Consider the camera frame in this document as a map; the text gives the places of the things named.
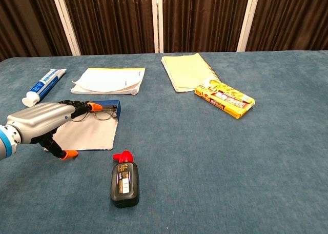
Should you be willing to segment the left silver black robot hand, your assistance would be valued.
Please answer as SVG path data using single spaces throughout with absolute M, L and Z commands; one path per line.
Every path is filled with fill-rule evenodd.
M 58 127 L 92 111 L 102 111 L 103 106 L 89 101 L 39 103 L 7 116 L 1 126 L 1 159 L 16 152 L 19 144 L 37 144 L 46 148 L 55 157 L 66 160 L 78 156 L 76 150 L 63 150 L 53 140 Z

